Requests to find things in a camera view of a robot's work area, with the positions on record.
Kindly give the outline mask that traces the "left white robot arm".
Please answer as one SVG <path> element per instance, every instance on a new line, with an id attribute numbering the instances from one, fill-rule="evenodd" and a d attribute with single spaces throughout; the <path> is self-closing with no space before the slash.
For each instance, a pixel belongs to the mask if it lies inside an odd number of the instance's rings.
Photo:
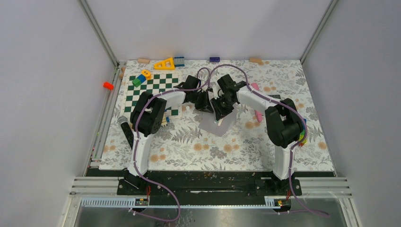
<path id="1" fill-rule="evenodd" d="M 162 126 L 165 109 L 178 104 L 193 103 L 195 109 L 206 113 L 214 113 L 209 101 L 209 94 L 202 90 L 201 80 L 189 75 L 186 81 L 173 89 L 150 93 L 143 92 L 131 112 L 130 119 L 118 118 L 118 124 L 132 148 L 131 161 L 124 173 L 124 181 L 135 194 L 142 194 L 147 182 L 139 175 L 148 170 L 148 157 L 153 135 Z"/>

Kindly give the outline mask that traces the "floral patterned table mat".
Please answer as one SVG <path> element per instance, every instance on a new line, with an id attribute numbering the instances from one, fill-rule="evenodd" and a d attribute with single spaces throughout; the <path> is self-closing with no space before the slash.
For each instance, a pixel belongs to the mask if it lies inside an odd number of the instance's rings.
<path id="1" fill-rule="evenodd" d="M 176 68 L 185 79 L 199 75 L 205 79 L 208 70 L 214 70 L 211 84 L 229 74 L 234 81 L 248 79 L 257 83 L 267 95 L 280 95 L 294 101 L 298 112 L 306 119 L 307 143 L 295 149 L 293 169 L 296 171 L 334 171 L 326 140 L 321 128 L 306 77 L 299 60 L 271 60 L 263 65 L 246 60 L 222 60 L 222 67 L 206 60 L 187 60 Z M 143 69 L 153 70 L 153 64 L 128 61 L 105 141 L 101 170 L 121 170 L 131 160 L 131 149 L 117 123 L 121 115 L 123 82 L 127 76 L 136 76 Z M 182 116 L 171 119 L 155 134 L 150 148 L 148 166 L 151 170 L 226 170 L 268 171 L 274 165 L 274 145 L 270 142 L 265 122 L 257 122 L 254 110 L 240 105 L 235 125 L 222 137 L 201 130 L 204 113 L 192 104 L 184 104 Z"/>

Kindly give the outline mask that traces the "pink marker pen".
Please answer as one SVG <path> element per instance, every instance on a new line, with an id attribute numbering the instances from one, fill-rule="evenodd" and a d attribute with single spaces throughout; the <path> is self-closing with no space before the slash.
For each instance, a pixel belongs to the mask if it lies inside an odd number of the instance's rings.
<path id="1" fill-rule="evenodd" d="M 259 91 L 259 86 L 258 86 L 257 83 L 251 83 L 250 85 L 251 85 L 252 88 L 254 88 L 255 90 Z M 255 112 L 255 117 L 256 117 L 257 122 L 261 123 L 262 119 L 263 119 L 262 113 L 257 111 L 257 110 L 254 110 L 254 112 Z"/>

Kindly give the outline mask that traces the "dark blue lego brick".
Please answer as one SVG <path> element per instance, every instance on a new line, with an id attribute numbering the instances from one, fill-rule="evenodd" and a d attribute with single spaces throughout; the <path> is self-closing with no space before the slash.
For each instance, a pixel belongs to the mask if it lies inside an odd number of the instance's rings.
<path id="1" fill-rule="evenodd" d="M 220 62 L 220 58 L 219 57 L 210 57 L 209 61 L 210 62 Z"/>

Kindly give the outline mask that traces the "wooden toy car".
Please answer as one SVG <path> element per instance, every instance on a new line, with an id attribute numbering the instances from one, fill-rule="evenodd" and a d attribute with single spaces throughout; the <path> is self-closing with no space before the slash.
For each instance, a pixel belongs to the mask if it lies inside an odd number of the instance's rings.
<path id="1" fill-rule="evenodd" d="M 163 114 L 163 118 L 162 118 L 162 122 L 161 122 L 161 126 L 162 127 L 166 127 L 167 124 L 170 122 L 169 117 L 166 116 L 165 114 Z"/>

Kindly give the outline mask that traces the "yellow triangle toy block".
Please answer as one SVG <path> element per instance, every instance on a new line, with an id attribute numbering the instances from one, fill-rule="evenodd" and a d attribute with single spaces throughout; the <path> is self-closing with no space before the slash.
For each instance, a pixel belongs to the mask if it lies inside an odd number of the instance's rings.
<path id="1" fill-rule="evenodd" d="M 154 69 L 155 70 L 175 70 L 173 58 L 168 58 L 166 60 L 155 63 Z"/>

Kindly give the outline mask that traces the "dark grey lego baseplate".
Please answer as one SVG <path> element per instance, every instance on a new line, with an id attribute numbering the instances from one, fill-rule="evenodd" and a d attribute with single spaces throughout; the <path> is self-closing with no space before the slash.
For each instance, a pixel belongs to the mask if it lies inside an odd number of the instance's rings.
<path id="1" fill-rule="evenodd" d="M 272 98 L 281 100 L 281 96 L 280 95 L 269 95 L 269 96 L 272 97 Z"/>

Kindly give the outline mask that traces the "right wooden cylinder peg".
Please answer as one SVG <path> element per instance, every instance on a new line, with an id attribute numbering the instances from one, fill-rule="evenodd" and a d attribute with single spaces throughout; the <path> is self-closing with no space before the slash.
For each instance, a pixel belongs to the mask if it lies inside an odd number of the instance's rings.
<path id="1" fill-rule="evenodd" d="M 263 65 L 264 64 L 263 60 L 259 59 L 259 58 L 249 58 L 249 62 L 256 63 L 258 65 Z"/>

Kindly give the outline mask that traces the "wooden cylinder peg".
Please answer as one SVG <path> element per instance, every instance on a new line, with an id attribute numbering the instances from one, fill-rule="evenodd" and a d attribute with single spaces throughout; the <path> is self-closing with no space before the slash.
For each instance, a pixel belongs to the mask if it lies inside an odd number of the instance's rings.
<path id="1" fill-rule="evenodd" d="M 249 58 L 249 62 L 256 63 L 258 65 L 263 65 L 264 64 L 263 60 L 259 59 L 259 58 Z"/>
<path id="2" fill-rule="evenodd" d="M 138 58 L 137 62 L 141 63 L 141 64 L 150 64 L 150 60 L 149 59 L 143 59 L 143 58 Z"/>

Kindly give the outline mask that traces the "green cube block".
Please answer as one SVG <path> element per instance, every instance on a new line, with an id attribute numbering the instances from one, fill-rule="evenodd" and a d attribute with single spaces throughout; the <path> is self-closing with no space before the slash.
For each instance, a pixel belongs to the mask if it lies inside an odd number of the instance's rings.
<path id="1" fill-rule="evenodd" d="M 138 86 L 140 86 L 142 84 L 142 81 L 139 78 L 135 78 L 132 81 L 132 84 L 133 84 L 134 87 L 138 87 Z"/>

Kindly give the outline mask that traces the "left wooden cylinder peg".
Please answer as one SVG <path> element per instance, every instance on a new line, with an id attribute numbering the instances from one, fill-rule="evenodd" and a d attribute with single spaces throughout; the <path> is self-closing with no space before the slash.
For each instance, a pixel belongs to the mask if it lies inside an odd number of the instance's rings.
<path id="1" fill-rule="evenodd" d="M 149 59 L 143 59 L 143 58 L 138 58 L 137 62 L 141 63 L 141 64 L 150 64 L 150 60 Z"/>

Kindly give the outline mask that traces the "black grey microphone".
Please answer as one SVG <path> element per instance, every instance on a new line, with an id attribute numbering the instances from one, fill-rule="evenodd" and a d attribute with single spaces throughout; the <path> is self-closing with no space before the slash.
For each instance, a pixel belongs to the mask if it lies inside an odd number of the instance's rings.
<path id="1" fill-rule="evenodd" d="M 134 134 L 132 132 L 132 128 L 129 125 L 128 118 L 125 116 L 120 116 L 117 119 L 117 122 L 120 125 L 131 150 L 133 150 Z"/>

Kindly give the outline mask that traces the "colourful lego brick stack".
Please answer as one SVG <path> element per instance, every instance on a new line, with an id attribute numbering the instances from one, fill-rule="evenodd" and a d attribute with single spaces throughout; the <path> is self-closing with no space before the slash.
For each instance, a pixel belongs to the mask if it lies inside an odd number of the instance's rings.
<path id="1" fill-rule="evenodd" d="M 307 139 L 304 139 L 304 137 L 305 137 L 305 128 L 303 128 L 303 131 L 300 133 L 299 137 L 300 143 L 298 144 L 299 147 L 302 147 L 307 143 Z"/>

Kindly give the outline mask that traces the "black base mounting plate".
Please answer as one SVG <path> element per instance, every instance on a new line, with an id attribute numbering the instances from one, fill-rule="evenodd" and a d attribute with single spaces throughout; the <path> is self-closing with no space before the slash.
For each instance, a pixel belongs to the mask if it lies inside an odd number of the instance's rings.
<path id="1" fill-rule="evenodd" d="M 300 181 L 273 172 L 148 171 L 144 190 L 119 179 L 117 195 L 144 196 L 151 205 L 263 205 L 264 198 L 301 196 Z"/>

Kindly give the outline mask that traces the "red cylinder block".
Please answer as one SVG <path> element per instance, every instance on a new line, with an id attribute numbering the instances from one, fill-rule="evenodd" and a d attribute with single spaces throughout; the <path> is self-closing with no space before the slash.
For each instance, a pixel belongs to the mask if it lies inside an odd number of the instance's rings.
<path id="1" fill-rule="evenodd" d="M 108 89 L 108 90 L 113 90 L 114 89 L 114 85 L 109 83 L 109 82 L 104 82 L 103 83 L 103 87 Z"/>

